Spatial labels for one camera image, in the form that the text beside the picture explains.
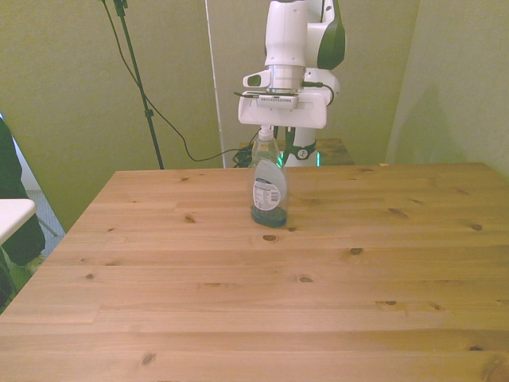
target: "spray bottle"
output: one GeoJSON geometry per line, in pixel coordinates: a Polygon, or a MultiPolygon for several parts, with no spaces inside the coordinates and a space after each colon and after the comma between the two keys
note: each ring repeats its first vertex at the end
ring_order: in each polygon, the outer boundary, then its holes
{"type": "Polygon", "coordinates": [[[262,125],[251,157],[251,217],[258,224],[281,227],[288,216],[289,190],[286,168],[269,125],[262,125]]]}

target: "cable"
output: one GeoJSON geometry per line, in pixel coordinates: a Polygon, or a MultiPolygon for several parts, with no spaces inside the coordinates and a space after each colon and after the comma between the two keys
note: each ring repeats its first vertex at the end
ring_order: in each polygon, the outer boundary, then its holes
{"type": "Polygon", "coordinates": [[[332,88],[330,86],[328,86],[327,84],[324,84],[323,82],[308,82],[308,81],[304,81],[302,83],[302,86],[305,87],[305,88],[327,88],[328,90],[331,91],[331,100],[329,101],[327,106],[330,105],[332,102],[334,102],[334,90],[332,90],[332,88]]]}
{"type": "Polygon", "coordinates": [[[326,84],[324,84],[324,88],[327,88],[328,90],[330,90],[330,91],[331,91],[331,100],[330,100],[330,102],[327,104],[327,106],[328,106],[328,105],[330,105],[331,103],[333,103],[333,102],[334,102],[334,91],[332,90],[332,88],[331,88],[330,86],[328,86],[328,85],[326,85],[326,84]]]}
{"type": "Polygon", "coordinates": [[[153,103],[150,101],[149,97],[146,96],[146,93],[143,91],[143,87],[140,86],[140,84],[138,83],[138,81],[136,80],[136,77],[134,76],[132,70],[130,69],[127,61],[126,61],[126,58],[124,57],[123,55],[123,52],[122,52],[122,47],[120,46],[120,40],[119,40],[119,36],[117,34],[117,30],[115,28],[115,24],[113,23],[113,19],[111,18],[111,14],[110,14],[110,11],[106,5],[106,0],[101,0],[103,5],[104,5],[104,9],[106,10],[106,13],[108,15],[108,19],[110,20],[110,25],[111,25],[111,28],[113,29],[113,34],[115,35],[115,41],[117,42],[117,47],[119,48],[119,53],[120,53],[120,57],[122,58],[122,62],[124,63],[124,65],[126,66],[127,68],[127,71],[129,72],[130,76],[132,77],[133,81],[136,83],[136,86],[138,86],[138,88],[140,89],[140,92],[142,92],[142,94],[145,96],[145,99],[146,101],[148,102],[148,104],[155,110],[155,112],[165,120],[166,123],[168,123],[172,129],[178,134],[179,137],[181,137],[182,139],[182,142],[184,143],[184,148],[185,148],[185,152],[187,153],[188,157],[194,161],[194,162],[205,162],[205,161],[209,161],[213,158],[217,158],[223,154],[226,154],[226,153],[229,153],[231,151],[241,151],[242,149],[231,149],[231,150],[226,150],[226,151],[223,151],[222,153],[219,153],[217,155],[213,155],[209,158],[204,158],[204,159],[195,159],[191,153],[189,153],[189,149],[188,149],[188,144],[184,138],[184,135],[182,135],[180,133],[180,131],[153,105],[153,103]]]}
{"type": "Polygon", "coordinates": [[[248,167],[251,163],[251,151],[253,150],[253,140],[255,139],[256,135],[258,135],[258,131],[253,135],[253,138],[249,141],[246,147],[243,147],[239,150],[237,154],[231,159],[235,165],[235,168],[245,168],[248,167]]]}

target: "metal pole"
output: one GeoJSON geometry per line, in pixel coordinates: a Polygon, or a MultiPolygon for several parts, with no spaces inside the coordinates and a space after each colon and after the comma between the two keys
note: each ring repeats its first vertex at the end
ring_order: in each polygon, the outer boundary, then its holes
{"type": "Polygon", "coordinates": [[[140,73],[138,71],[138,65],[136,64],[136,58],[134,57],[133,45],[130,42],[129,31],[127,30],[127,24],[126,24],[126,19],[125,19],[126,13],[124,12],[124,6],[127,8],[127,1],[126,0],[114,0],[114,3],[115,3],[115,9],[117,10],[117,15],[120,17],[120,21],[121,21],[122,27],[124,29],[124,34],[126,35],[126,41],[127,41],[127,46],[129,47],[130,59],[133,61],[134,73],[136,74],[136,81],[138,82],[138,88],[140,89],[140,93],[142,95],[143,107],[145,108],[145,117],[149,123],[150,134],[152,135],[153,147],[156,150],[157,161],[159,162],[159,168],[161,170],[164,170],[165,167],[162,162],[161,151],[159,150],[159,145],[157,144],[157,136],[156,136],[155,130],[153,128],[153,123],[152,123],[153,111],[151,109],[149,109],[149,106],[146,102],[146,95],[145,95],[145,92],[143,91],[142,78],[140,77],[140,73]]]}

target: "wood knot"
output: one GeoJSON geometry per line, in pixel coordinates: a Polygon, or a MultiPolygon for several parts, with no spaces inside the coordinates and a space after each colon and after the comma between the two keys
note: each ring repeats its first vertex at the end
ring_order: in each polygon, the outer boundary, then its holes
{"type": "Polygon", "coordinates": [[[148,353],[146,354],[142,359],[142,365],[147,366],[148,364],[151,364],[156,359],[155,353],[148,353]]]}
{"type": "Polygon", "coordinates": [[[454,189],[461,195],[470,195],[470,193],[468,191],[465,191],[464,189],[458,189],[456,187],[454,189]]]}
{"type": "Polygon", "coordinates": [[[392,212],[393,214],[398,215],[400,217],[405,217],[405,218],[409,217],[401,209],[389,209],[389,212],[392,212]]]}
{"type": "Polygon", "coordinates": [[[314,283],[313,279],[311,279],[310,277],[307,277],[307,276],[300,277],[299,281],[301,283],[314,283]]]}
{"type": "Polygon", "coordinates": [[[275,235],[263,235],[265,241],[278,241],[278,237],[275,235]]]}

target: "yellow-green wall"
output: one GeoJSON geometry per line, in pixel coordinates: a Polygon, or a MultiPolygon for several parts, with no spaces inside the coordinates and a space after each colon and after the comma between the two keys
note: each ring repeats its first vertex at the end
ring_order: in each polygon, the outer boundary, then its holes
{"type": "Polygon", "coordinates": [[[387,161],[509,177],[509,2],[422,0],[387,161]]]}
{"type": "MultiPolygon", "coordinates": [[[[195,157],[220,152],[203,0],[129,0],[126,22],[147,95],[195,157]]],[[[107,1],[124,41],[113,2],[107,1]]],[[[125,43],[124,53],[130,62],[125,43]]],[[[64,229],[116,170],[158,168],[141,96],[97,0],[2,1],[0,111],[64,229]]],[[[154,117],[168,169],[195,164],[154,117]]]]}

